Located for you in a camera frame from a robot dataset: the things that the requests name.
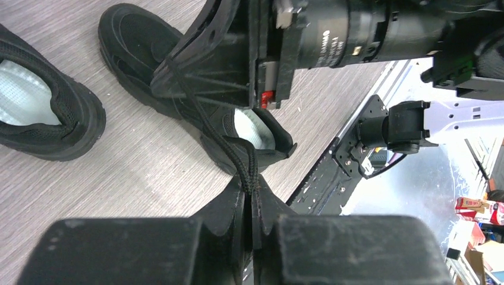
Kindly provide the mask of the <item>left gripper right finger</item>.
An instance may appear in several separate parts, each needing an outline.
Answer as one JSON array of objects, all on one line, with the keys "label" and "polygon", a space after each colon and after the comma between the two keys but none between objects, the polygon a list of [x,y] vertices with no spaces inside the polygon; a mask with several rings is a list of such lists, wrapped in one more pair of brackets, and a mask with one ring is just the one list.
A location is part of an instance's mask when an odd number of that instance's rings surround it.
[{"label": "left gripper right finger", "polygon": [[298,214],[262,175],[250,198],[256,284],[452,284],[416,217]]}]

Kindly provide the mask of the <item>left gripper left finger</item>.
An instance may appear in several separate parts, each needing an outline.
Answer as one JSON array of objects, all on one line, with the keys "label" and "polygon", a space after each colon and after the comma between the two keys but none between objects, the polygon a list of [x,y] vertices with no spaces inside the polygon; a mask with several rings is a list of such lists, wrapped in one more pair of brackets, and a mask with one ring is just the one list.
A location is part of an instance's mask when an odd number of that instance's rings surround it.
[{"label": "left gripper left finger", "polygon": [[18,284],[241,284],[238,177],[190,217],[68,218],[40,238]]}]

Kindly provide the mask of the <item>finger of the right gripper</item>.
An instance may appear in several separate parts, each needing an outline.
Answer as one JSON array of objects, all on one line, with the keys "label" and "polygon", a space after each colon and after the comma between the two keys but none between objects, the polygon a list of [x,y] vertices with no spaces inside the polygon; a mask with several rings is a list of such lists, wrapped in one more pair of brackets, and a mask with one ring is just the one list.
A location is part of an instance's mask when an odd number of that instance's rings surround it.
[{"label": "finger of the right gripper", "polygon": [[206,1],[177,45],[153,74],[156,97],[183,98],[184,92],[168,59],[204,102],[250,107],[249,4],[247,1]]}]

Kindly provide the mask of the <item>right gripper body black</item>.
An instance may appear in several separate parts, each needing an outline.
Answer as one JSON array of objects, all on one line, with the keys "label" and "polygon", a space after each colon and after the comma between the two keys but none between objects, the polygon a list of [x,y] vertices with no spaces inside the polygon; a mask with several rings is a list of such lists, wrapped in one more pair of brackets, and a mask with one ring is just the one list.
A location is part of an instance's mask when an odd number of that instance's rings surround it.
[{"label": "right gripper body black", "polygon": [[297,69],[374,61],[389,23],[389,1],[260,1],[258,106],[278,109]]}]

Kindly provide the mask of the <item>black shoelace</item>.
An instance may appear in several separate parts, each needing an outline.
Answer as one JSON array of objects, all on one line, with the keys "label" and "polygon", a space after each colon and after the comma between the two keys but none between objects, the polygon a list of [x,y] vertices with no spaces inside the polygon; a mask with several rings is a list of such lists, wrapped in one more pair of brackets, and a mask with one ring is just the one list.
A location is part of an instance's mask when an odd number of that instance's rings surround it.
[{"label": "black shoelace", "polygon": [[[176,73],[174,77],[178,80],[183,92],[193,103],[199,117],[202,120],[203,126],[209,137],[223,150],[232,164],[237,168],[238,175],[242,183],[242,190],[251,195],[259,185],[259,167],[257,163],[256,151],[252,143],[241,139],[229,136],[222,136],[217,132],[209,121],[209,117],[203,109],[201,103],[196,99],[193,90],[188,86],[186,80],[181,74]],[[245,167],[243,159],[232,148],[231,144],[238,144],[247,151],[248,166]]]}]

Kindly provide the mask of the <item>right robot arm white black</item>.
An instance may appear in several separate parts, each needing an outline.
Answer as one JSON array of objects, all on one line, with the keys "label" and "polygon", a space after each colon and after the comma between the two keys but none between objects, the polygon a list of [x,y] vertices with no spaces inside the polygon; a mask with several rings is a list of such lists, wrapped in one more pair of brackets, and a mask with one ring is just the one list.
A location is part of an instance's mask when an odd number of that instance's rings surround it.
[{"label": "right robot arm white black", "polygon": [[424,83],[503,100],[502,1],[207,1],[155,70],[155,96],[278,109],[298,69],[427,58]]}]

